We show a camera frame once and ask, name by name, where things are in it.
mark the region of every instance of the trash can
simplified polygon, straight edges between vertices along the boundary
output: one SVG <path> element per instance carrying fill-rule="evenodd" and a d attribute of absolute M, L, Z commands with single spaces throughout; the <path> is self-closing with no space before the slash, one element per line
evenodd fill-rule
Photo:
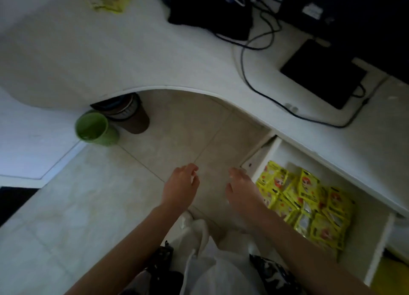
<path fill-rule="evenodd" d="M 139 134 L 149 127 L 149 117 L 136 93 L 94 103 L 91 107 L 130 133 Z"/>
<path fill-rule="evenodd" d="M 75 123 L 75 133 L 84 142 L 104 146 L 116 144 L 120 138 L 118 131 L 110 126 L 108 119 L 98 112 L 81 116 Z"/>

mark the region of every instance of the hand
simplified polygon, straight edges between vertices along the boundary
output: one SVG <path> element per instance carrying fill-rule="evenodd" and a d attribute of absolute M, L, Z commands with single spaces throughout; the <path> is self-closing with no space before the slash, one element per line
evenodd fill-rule
<path fill-rule="evenodd" d="M 225 190 L 229 204 L 240 215 L 254 221 L 260 210 L 267 209 L 257 186 L 243 170 L 230 168 L 229 176 L 232 181 Z"/>
<path fill-rule="evenodd" d="M 182 168 L 173 170 L 171 177 L 165 183 L 162 194 L 162 205 L 169 205 L 179 214 L 189 208 L 195 198 L 200 181 L 196 174 L 199 167 L 189 163 Z"/>

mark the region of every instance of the computer monitor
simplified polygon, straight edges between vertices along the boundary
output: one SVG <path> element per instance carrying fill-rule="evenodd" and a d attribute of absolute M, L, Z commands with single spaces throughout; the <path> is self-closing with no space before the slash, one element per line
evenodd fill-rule
<path fill-rule="evenodd" d="M 278 16 L 331 43 L 306 42 L 281 72 L 336 108 L 365 76 L 354 57 L 409 83 L 409 0 L 283 0 Z"/>

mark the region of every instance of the pile of yellow packets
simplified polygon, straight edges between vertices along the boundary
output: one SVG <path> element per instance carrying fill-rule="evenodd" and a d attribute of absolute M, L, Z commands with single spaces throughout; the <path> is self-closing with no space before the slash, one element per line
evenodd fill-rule
<path fill-rule="evenodd" d="M 269 161 L 256 185 L 266 206 L 335 259 L 344 249 L 355 203 L 341 189 L 324 187 L 307 170 L 301 176 Z"/>

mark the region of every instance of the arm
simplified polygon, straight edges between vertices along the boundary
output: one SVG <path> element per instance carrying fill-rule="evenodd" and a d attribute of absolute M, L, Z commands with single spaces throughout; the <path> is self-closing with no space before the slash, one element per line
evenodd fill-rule
<path fill-rule="evenodd" d="M 269 210 L 248 175 L 236 168 L 231 168 L 229 174 L 232 181 L 226 186 L 226 197 L 230 205 L 272 241 L 306 290 L 314 295 L 375 295 L 361 280 Z"/>
<path fill-rule="evenodd" d="M 198 167 L 176 168 L 165 183 L 161 204 L 96 263 L 65 295 L 118 294 L 144 268 L 199 187 Z"/>

